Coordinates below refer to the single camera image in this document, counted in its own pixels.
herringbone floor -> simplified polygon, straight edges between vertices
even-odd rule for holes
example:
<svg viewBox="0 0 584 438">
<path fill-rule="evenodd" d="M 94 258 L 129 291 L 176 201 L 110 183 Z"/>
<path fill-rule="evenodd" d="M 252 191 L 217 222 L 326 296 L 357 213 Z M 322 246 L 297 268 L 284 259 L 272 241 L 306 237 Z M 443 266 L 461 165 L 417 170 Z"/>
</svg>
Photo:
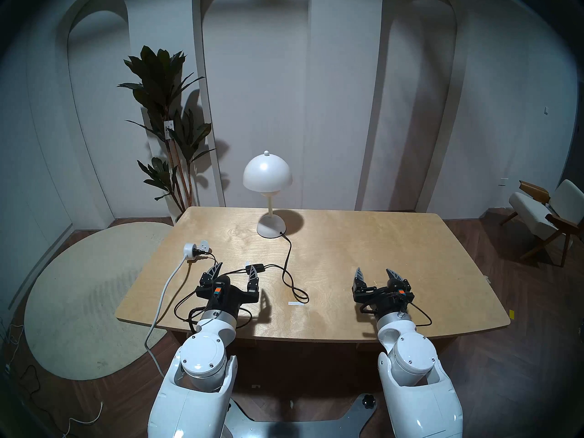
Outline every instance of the herringbone floor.
<svg viewBox="0 0 584 438">
<path fill-rule="evenodd" d="M 519 220 L 499 227 L 504 213 L 493 210 L 481 220 L 447 225 L 515 318 L 505 329 L 457 338 L 439 350 L 440 360 L 463 406 L 464 436 L 574 436 L 584 423 L 584 344 L 578 337 L 584 317 L 584 245 L 575 242 L 563 269 L 554 265 L 561 257 L 556 248 L 519 262 L 534 238 Z M 76 234 L 68 246 L 86 235 Z M 17 324 L 22 323 L 23 306 Z M 233 397 L 252 419 L 335 419 L 361 392 L 372 392 L 379 405 L 361 436 L 393 436 L 375 370 L 377 352 L 359 351 L 352 344 L 244 344 L 236 341 L 230 347 L 240 362 Z M 177 346 L 170 334 L 156 345 L 161 366 L 168 367 Z M 13 347 L 4 351 L 10 358 Z M 108 377 L 77 382 L 39 367 L 23 338 L 12 368 L 24 398 L 26 390 L 36 388 L 30 368 L 18 380 L 29 364 L 37 367 L 41 385 L 33 395 L 35 404 L 49 410 L 61 430 L 69 416 L 92 419 L 103 400 L 99 421 L 86 428 L 73 425 L 76 435 L 146 436 L 161 382 L 148 355 Z M 27 405 L 56 432 L 46 412 L 30 401 Z"/>
</svg>

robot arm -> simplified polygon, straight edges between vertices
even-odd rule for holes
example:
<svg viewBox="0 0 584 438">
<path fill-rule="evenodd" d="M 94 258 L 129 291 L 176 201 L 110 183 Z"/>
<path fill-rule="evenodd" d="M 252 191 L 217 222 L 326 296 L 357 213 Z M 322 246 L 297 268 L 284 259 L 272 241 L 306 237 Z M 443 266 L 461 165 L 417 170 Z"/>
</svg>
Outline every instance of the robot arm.
<svg viewBox="0 0 584 438">
<path fill-rule="evenodd" d="M 177 350 L 150 412 L 149 438 L 219 438 L 237 375 L 237 357 L 225 348 L 235 339 L 237 312 L 258 302 L 258 274 L 248 265 L 248 289 L 219 276 L 221 264 L 201 277 L 195 293 L 208 300 L 196 333 Z"/>
<path fill-rule="evenodd" d="M 377 368 L 396 438 L 462 437 L 463 410 L 432 342 L 406 313 L 414 295 L 407 280 L 387 270 L 387 287 L 367 287 L 357 269 L 353 299 L 377 319 Z M 426 377 L 428 384 L 417 386 Z"/>
</svg>

paper tag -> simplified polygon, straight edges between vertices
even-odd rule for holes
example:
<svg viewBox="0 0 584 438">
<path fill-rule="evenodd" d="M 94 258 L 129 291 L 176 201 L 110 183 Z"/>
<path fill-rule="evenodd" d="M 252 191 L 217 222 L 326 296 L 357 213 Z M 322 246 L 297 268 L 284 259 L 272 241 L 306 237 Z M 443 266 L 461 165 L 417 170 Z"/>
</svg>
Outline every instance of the paper tag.
<svg viewBox="0 0 584 438">
<path fill-rule="evenodd" d="M 169 129 L 169 128 L 171 128 L 172 130 L 174 130 L 174 129 L 175 129 L 175 122 L 174 122 L 173 120 L 165 120 L 165 121 L 164 121 L 164 137 L 165 137 L 167 140 L 170 140 L 170 139 L 172 139 L 172 138 L 171 138 L 171 134 L 170 134 L 170 132 L 168 131 L 168 129 Z"/>
</svg>

chair leg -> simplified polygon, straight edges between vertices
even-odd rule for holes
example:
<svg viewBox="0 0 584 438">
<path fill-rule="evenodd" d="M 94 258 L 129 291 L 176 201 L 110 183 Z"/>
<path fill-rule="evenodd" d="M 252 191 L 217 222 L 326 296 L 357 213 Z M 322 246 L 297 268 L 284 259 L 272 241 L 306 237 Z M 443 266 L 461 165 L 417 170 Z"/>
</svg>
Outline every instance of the chair leg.
<svg viewBox="0 0 584 438">
<path fill-rule="evenodd" d="M 563 263 L 566 262 L 566 255 L 568 254 L 568 246 L 570 246 L 570 234 L 566 234 L 566 241 L 563 243 L 562 264 L 560 265 L 562 268 L 563 268 Z"/>
<path fill-rule="evenodd" d="M 523 261 L 524 259 L 527 259 L 528 257 L 533 256 L 535 253 L 537 253 L 540 249 L 543 249 L 544 246 L 546 246 L 548 243 L 552 242 L 553 240 L 555 240 L 560 234 L 562 234 L 562 231 L 556 231 L 554 232 L 551 237 L 549 237 L 547 240 L 542 241 L 539 245 L 537 245 L 535 248 L 533 248 L 532 250 L 526 252 L 523 256 L 521 256 L 519 258 L 520 261 Z"/>
<path fill-rule="evenodd" d="M 517 216 L 517 212 L 513 212 L 508 217 L 505 217 L 505 219 L 499 223 L 499 226 L 503 226 L 507 221 L 513 220 L 513 218 L 516 217 L 516 216 Z"/>
</svg>

round rug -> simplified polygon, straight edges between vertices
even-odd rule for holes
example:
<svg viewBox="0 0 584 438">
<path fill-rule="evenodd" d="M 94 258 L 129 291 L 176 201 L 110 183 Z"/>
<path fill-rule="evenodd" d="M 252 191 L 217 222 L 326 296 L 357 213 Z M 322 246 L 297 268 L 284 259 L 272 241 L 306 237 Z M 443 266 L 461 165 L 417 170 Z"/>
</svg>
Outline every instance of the round rug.
<svg viewBox="0 0 584 438">
<path fill-rule="evenodd" d="M 114 314 L 171 229 L 159 222 L 114 226 L 77 242 L 43 270 L 25 310 L 26 342 L 41 366 L 62 378 L 93 380 L 146 352 L 148 328 Z M 154 329 L 149 346 L 165 333 Z"/>
</svg>

